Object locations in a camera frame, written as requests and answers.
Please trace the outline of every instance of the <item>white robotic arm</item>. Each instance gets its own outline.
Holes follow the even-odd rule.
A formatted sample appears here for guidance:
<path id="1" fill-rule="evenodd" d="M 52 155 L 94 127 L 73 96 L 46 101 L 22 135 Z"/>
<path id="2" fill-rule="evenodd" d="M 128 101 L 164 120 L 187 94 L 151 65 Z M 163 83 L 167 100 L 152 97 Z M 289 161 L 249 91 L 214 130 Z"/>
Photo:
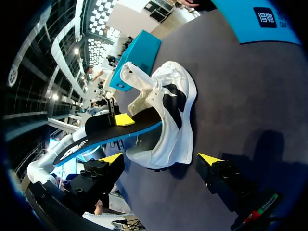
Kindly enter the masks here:
<path id="1" fill-rule="evenodd" d="M 49 152 L 44 154 L 44 156 L 36 161 L 31 162 L 27 168 L 27 174 L 30 181 L 32 183 L 40 181 L 42 184 L 44 184 L 50 180 L 53 184 L 57 185 L 56 179 L 50 175 L 54 169 L 53 161 L 67 146 L 85 136 L 86 133 L 84 128 L 74 132 L 73 135 L 66 135 Z"/>

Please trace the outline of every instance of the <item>gray table surface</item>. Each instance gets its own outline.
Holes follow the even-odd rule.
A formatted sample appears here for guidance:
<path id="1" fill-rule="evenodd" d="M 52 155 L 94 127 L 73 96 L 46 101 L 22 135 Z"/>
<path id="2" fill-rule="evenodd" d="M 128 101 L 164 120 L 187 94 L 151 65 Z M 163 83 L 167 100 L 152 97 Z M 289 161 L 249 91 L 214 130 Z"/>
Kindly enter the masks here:
<path id="1" fill-rule="evenodd" d="M 262 187 L 281 192 L 275 214 L 284 216 L 307 180 L 308 62 L 301 47 L 241 45 L 215 10 L 163 39 L 153 70 L 166 61 L 184 66 L 197 86 L 193 161 L 156 173 L 126 159 L 118 186 L 133 212 L 150 231 L 230 230 L 237 215 L 195 170 L 201 152 L 233 159 Z M 138 94 L 121 93 L 121 112 Z"/>

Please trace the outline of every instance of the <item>white sneaker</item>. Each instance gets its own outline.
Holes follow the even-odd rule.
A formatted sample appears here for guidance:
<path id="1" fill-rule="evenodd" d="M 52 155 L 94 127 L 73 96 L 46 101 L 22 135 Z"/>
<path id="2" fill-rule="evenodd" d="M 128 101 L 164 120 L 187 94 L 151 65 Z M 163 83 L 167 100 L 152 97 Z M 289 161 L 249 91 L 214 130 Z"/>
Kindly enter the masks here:
<path id="1" fill-rule="evenodd" d="M 189 164 L 193 152 L 193 132 L 190 111 L 197 95 L 189 73 L 176 62 L 166 62 L 150 78 L 136 65 L 127 62 L 121 79 L 140 91 L 129 106 L 132 115 L 153 107 L 162 119 L 162 133 L 152 150 L 133 147 L 127 157 L 147 168 L 160 169 L 175 162 Z"/>

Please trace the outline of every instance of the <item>shoe upper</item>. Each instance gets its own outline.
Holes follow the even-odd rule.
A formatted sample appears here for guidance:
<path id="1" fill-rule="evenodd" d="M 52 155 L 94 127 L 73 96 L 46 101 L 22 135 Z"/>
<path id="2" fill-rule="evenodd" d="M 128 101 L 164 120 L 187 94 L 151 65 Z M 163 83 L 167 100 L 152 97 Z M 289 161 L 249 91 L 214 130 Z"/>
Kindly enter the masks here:
<path id="1" fill-rule="evenodd" d="M 177 146 L 182 139 L 182 117 L 189 91 L 187 77 L 173 62 L 158 68 L 152 78 L 133 63 L 127 62 L 120 76 L 124 82 L 140 91 L 128 110 L 135 115 L 153 107 L 162 119 L 162 132 L 157 145 L 152 150 L 128 149 L 128 158 L 148 168 L 172 165 L 176 160 L 173 150 L 180 152 Z"/>

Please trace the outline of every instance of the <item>checkered ceiling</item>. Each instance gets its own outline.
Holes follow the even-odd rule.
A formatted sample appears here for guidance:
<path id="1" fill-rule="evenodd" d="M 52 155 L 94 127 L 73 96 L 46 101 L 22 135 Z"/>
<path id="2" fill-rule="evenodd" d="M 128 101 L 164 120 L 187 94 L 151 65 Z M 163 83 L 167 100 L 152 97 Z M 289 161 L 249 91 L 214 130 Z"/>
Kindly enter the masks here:
<path id="1" fill-rule="evenodd" d="M 89 64 L 98 65 L 102 64 L 105 57 L 108 55 L 112 48 L 112 45 L 103 43 L 93 38 L 88 39 L 89 50 Z"/>
<path id="2" fill-rule="evenodd" d="M 117 41 L 120 31 L 112 27 L 106 26 L 109 20 L 109 15 L 112 12 L 113 6 L 117 0 L 97 0 L 90 15 L 90 23 L 88 30 L 102 38 L 108 38 L 111 41 Z"/>

